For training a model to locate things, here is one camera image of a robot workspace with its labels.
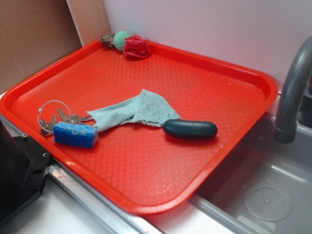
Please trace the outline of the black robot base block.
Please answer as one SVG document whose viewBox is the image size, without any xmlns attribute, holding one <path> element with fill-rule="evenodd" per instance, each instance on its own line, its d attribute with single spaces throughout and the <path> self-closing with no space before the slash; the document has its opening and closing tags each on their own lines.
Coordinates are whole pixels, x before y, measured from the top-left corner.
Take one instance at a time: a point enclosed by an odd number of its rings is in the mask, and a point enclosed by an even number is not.
<svg viewBox="0 0 312 234">
<path fill-rule="evenodd" d="M 0 123 L 0 225 L 43 192 L 51 154 L 30 136 L 11 136 Z"/>
</svg>

